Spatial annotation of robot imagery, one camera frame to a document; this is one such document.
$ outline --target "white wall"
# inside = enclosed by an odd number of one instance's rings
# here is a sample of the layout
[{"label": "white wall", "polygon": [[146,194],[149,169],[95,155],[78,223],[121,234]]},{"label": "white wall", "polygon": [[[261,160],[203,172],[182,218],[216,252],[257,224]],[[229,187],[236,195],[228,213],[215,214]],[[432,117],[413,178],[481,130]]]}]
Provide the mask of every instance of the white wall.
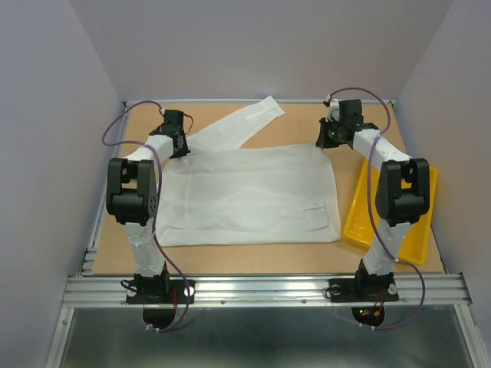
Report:
[{"label": "white wall", "polygon": [[395,98],[451,0],[71,0],[117,92]]},{"label": "white wall", "polygon": [[396,105],[404,142],[440,170],[433,230],[463,272],[491,350],[491,2],[456,0]]},{"label": "white wall", "polygon": [[68,0],[0,11],[0,366],[44,366],[120,99]]}]

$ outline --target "tabletop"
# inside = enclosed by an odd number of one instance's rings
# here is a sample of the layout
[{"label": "tabletop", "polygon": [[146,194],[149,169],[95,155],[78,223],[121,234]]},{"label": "tabletop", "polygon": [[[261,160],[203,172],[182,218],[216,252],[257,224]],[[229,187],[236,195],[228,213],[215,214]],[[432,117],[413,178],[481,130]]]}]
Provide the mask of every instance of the tabletop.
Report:
[{"label": "tabletop", "polygon": [[[193,116],[194,124],[189,132],[191,135],[244,106],[246,105],[190,103],[166,105],[166,108],[182,110]],[[321,103],[285,103],[281,107],[285,115],[273,120],[248,140],[243,148],[314,144],[320,129],[318,121],[325,116],[326,107]],[[363,114],[365,122],[375,123],[380,128],[387,123],[387,115],[380,105],[364,104]],[[392,118],[392,125],[385,137],[399,150],[405,151],[394,115]],[[157,107],[138,106],[130,112],[124,138],[145,141],[148,133],[160,123]],[[118,156],[126,156],[135,148],[132,145],[123,146]],[[334,170],[342,229],[348,217],[364,157],[348,146],[328,149],[326,152]],[[133,274],[133,254],[123,227],[105,210],[102,216],[93,273]],[[166,252],[186,274],[352,273],[358,269],[360,259],[366,253],[364,249],[350,245],[344,240],[308,244],[196,245],[168,247]],[[430,234],[427,261],[420,266],[420,270],[444,271],[433,233]],[[395,271],[412,271],[412,268],[396,264]]]}]

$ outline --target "purple cable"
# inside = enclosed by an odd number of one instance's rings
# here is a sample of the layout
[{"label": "purple cable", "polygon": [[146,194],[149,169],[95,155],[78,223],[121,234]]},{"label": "purple cable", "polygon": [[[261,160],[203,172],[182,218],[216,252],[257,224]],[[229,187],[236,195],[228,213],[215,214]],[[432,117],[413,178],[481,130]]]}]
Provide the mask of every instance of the purple cable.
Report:
[{"label": "purple cable", "polygon": [[[144,142],[140,142],[137,140],[121,140],[120,142],[116,142],[116,143],[109,143],[106,141],[106,135],[109,133],[110,129],[114,126],[114,124],[116,124],[124,115],[129,113],[133,108],[135,108],[138,105],[142,105],[144,103],[157,105],[160,108],[160,115],[162,115],[162,109],[163,108],[158,102],[152,101],[152,100],[144,100],[144,101],[137,102],[136,104],[131,105],[127,110],[125,110],[123,113],[121,113],[120,116],[118,116],[116,119],[114,119],[109,124],[109,126],[107,126],[104,133],[102,133],[102,144],[104,144],[105,146],[108,146],[108,147],[120,146],[122,144],[137,144],[138,146],[144,146],[144,147],[148,148],[152,152],[155,160],[157,161],[157,172],[158,172],[158,176],[159,176],[159,185],[157,188],[157,198],[160,199],[160,192],[162,191],[162,164],[160,163],[160,158],[159,158],[159,155],[156,152],[156,150],[152,146],[148,146]],[[158,213],[158,205],[159,204],[160,204],[160,201],[157,200],[157,213]],[[183,278],[184,284],[186,285],[186,289],[187,289],[186,306],[184,307],[183,313],[180,315],[179,319],[175,323],[168,326],[167,328],[164,328],[162,330],[154,329],[156,332],[161,333],[161,332],[169,332],[171,330],[175,330],[176,327],[181,323],[181,321],[186,316],[187,310],[189,309],[189,305],[191,304],[191,293],[189,292],[189,282],[187,280],[186,275],[180,270],[179,267],[177,267],[177,265],[169,258],[169,256],[163,250],[162,245],[160,245],[159,239],[157,238],[156,229],[157,229],[157,214],[155,214],[155,217],[153,217],[153,221],[152,221],[153,240],[155,241],[155,245],[156,245],[157,249],[159,250],[160,254],[162,254],[164,259],[166,259],[169,262],[169,264],[176,269],[179,276],[181,278]]]},{"label": "purple cable", "polygon": [[[367,94],[370,94],[372,97],[374,97],[378,102],[380,102],[382,104],[382,106],[385,109],[385,112],[387,113],[387,125],[375,137],[374,142],[371,145],[370,155],[368,156],[368,175],[367,175],[368,217],[370,217],[371,227],[374,229],[375,236],[377,236],[378,241],[381,243],[382,248],[384,248],[387,255],[393,261],[395,261],[397,263],[411,266],[416,271],[417,275],[420,277],[420,280],[421,280],[421,290],[422,290],[421,291],[421,300],[420,300],[419,305],[417,306],[416,311],[413,313],[413,315],[411,315],[409,318],[407,318],[406,320],[404,320],[398,324],[393,324],[393,325],[385,326],[385,327],[373,327],[375,330],[392,330],[394,328],[402,327],[402,326],[405,326],[406,324],[410,323],[420,313],[421,309],[423,308],[424,298],[426,297],[427,288],[426,288],[426,284],[424,282],[423,274],[421,274],[421,271],[418,269],[418,267],[416,267],[416,265],[412,262],[399,260],[395,255],[393,255],[390,252],[389,248],[385,245],[385,242],[382,239],[380,233],[378,232],[377,226],[375,225],[374,213],[373,213],[373,210],[371,208],[371,167],[372,167],[372,163],[374,160],[375,147],[377,146],[377,143],[380,140],[380,138],[382,137],[382,135],[385,134],[390,128],[390,111],[389,111],[389,108],[387,107],[386,103],[383,102],[381,98],[379,98],[379,96],[377,96],[376,94],[374,94],[370,90],[367,90],[367,89],[362,88],[362,87],[345,87],[345,88],[340,88],[339,90],[335,90],[333,93],[328,95],[328,101],[330,102],[332,97],[335,94],[338,94],[338,93],[343,92],[345,90],[361,90]],[[362,326],[372,328],[371,326],[368,326],[366,324],[363,324]]]}]

